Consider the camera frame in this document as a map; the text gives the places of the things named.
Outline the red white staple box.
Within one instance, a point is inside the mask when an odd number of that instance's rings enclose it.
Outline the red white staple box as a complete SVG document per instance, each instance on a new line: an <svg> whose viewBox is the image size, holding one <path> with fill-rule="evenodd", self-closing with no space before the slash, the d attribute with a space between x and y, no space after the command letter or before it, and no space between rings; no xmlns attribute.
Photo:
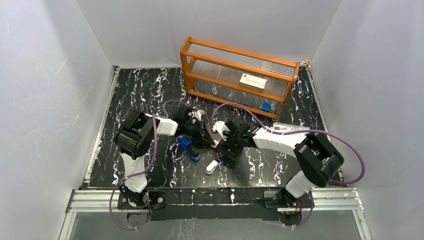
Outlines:
<svg viewBox="0 0 424 240"><path fill-rule="evenodd" d="M221 152L222 151L222 147L223 145L221 144L220 141L215 140L214 144L210 146L213 150L217 151L217 152Z"/></svg>

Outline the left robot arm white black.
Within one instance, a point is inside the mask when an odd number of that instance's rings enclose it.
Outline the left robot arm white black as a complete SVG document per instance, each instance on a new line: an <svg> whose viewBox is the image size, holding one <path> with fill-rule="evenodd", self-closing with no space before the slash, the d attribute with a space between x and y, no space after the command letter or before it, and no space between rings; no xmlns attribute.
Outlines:
<svg viewBox="0 0 424 240"><path fill-rule="evenodd" d="M115 144L122 157L125 173L119 191L130 206L144 208L149 203L146 171L153 165L150 163L145 166L145 156L159 135L176 137L194 162L200 159L196 149L215 146L203 119L204 115L203 110L193 111L185 105L179 106L170 118L152 116L137 110L129 113L116 134Z"/></svg>

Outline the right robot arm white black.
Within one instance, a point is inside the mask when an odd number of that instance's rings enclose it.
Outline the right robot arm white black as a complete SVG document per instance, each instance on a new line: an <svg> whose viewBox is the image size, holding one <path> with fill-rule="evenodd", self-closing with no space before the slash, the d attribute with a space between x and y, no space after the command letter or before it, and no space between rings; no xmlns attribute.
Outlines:
<svg viewBox="0 0 424 240"><path fill-rule="evenodd" d="M215 122L211 131L221 138L217 149L232 161L236 161L245 148L273 150L294 157L300 171L279 194L288 207L295 207L312 188L327 186L345 162L321 132L274 132L259 123L249 124L239 116Z"/></svg>

